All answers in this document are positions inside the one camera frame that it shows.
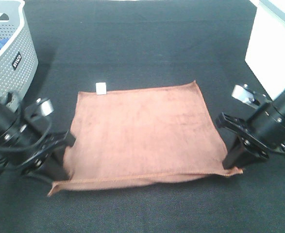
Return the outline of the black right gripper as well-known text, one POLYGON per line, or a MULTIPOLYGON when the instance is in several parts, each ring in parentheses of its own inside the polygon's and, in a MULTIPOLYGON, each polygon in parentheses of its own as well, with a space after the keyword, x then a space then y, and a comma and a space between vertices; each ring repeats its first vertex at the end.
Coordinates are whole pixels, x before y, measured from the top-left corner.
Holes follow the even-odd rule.
POLYGON ((268 99, 246 120, 221 113, 216 125, 236 135, 222 161, 224 169, 262 163, 270 154, 285 158, 285 91, 275 100, 268 99))

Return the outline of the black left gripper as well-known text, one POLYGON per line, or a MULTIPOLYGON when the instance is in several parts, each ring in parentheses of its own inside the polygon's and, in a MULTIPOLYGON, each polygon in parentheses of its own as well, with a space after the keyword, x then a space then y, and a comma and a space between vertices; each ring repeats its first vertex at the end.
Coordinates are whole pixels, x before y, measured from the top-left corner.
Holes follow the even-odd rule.
POLYGON ((35 113, 36 104, 12 112, 0 104, 0 175, 18 171, 46 181, 66 181, 66 147, 76 138, 70 131, 51 133, 51 118, 35 113))

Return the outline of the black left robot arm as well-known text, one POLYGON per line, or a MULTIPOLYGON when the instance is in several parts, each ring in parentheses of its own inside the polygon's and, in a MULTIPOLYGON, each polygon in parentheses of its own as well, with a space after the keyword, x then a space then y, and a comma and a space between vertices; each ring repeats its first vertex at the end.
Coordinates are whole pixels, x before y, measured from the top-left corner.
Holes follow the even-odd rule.
POLYGON ((50 132, 50 99, 38 99, 24 107, 16 91, 9 91, 6 100, 13 97, 17 99, 15 111, 0 100, 0 175, 9 171, 48 183, 68 180, 63 167, 64 152, 76 138, 70 131, 50 132))

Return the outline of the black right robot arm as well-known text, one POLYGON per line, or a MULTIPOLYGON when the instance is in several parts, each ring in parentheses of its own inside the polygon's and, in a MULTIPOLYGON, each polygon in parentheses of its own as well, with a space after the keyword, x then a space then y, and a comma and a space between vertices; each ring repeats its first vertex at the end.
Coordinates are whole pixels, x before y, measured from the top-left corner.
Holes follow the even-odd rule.
POLYGON ((265 162, 270 154, 285 158, 285 90, 270 100, 245 84, 236 85, 232 97, 255 109, 247 120, 220 113, 216 118, 219 128, 226 128, 236 139, 225 156, 224 169, 243 168, 265 162))

